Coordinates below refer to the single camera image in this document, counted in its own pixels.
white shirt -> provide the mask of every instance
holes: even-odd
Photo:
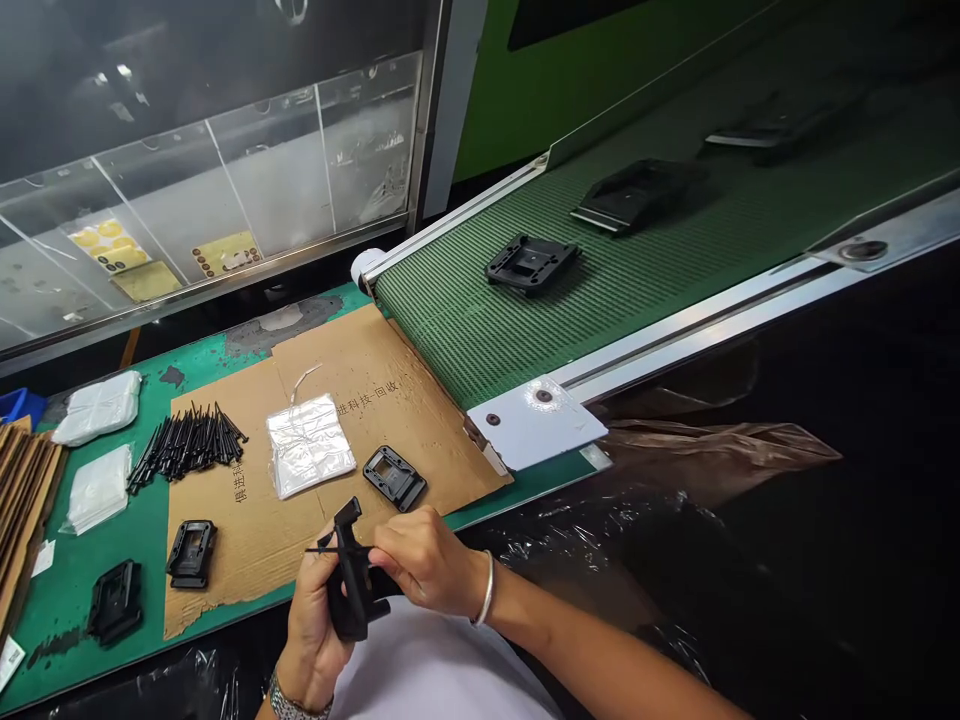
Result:
[[[486,626],[392,597],[337,680],[331,720],[561,720],[540,681]]]

green conveyor belt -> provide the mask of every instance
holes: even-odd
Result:
[[[960,167],[960,94],[956,78],[941,78],[874,91],[855,122],[782,165],[705,160],[711,178],[684,212],[633,236],[611,239],[569,216],[602,177],[644,157],[692,159],[744,104],[848,61],[842,21],[850,22],[834,6],[806,18],[379,278],[378,300],[461,408],[748,280]],[[583,249],[579,265],[536,300],[484,276],[521,231]]]

yellow sticker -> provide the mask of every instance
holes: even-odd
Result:
[[[97,228],[99,232],[104,237],[116,237],[123,233],[123,227],[116,220],[107,220],[100,223],[100,227]]]
[[[118,220],[104,220],[69,237],[111,275],[150,262],[150,256],[130,237]]]
[[[204,243],[193,249],[193,259],[207,277],[216,277],[237,268],[260,262],[260,248],[248,231]]]
[[[110,280],[134,302],[153,300],[183,287],[162,260],[117,273]]]
[[[110,248],[96,256],[96,261],[110,274],[143,265],[147,260],[149,260],[147,254],[136,245],[133,247]]]
[[[71,237],[73,237],[73,241],[80,247],[93,247],[100,242],[100,236],[93,232],[93,230],[83,230]]]

blue container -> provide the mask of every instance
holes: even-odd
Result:
[[[43,411],[47,409],[47,399],[34,395],[26,388],[15,390],[0,397],[0,425],[30,416],[31,430],[37,429]]]

person's left hand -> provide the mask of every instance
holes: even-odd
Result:
[[[319,537],[333,529],[331,522]],[[328,547],[336,547],[334,535]],[[277,683],[284,697],[312,714],[333,698],[337,678],[350,660],[353,643],[340,642],[327,605],[327,580],[337,566],[336,553],[303,554],[287,620],[287,644],[277,661]]]

